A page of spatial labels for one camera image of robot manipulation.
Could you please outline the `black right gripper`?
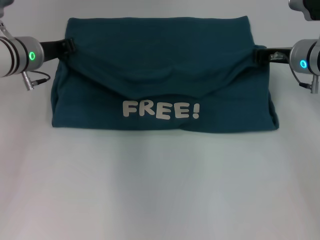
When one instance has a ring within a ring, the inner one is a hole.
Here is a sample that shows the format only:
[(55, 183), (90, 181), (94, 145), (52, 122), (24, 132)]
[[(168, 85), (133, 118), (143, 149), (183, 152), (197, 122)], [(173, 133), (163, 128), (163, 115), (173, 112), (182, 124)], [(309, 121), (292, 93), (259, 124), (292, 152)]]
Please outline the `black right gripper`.
[(292, 48), (257, 48), (253, 52), (255, 63), (289, 64)]

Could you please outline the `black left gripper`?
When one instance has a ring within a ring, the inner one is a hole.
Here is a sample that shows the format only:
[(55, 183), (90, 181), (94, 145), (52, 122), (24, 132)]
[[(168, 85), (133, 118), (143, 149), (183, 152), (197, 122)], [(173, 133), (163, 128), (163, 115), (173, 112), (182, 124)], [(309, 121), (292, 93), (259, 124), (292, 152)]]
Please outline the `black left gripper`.
[(74, 40), (72, 38), (41, 42), (40, 45), (44, 52), (45, 62), (59, 59), (64, 55), (70, 55), (76, 51)]

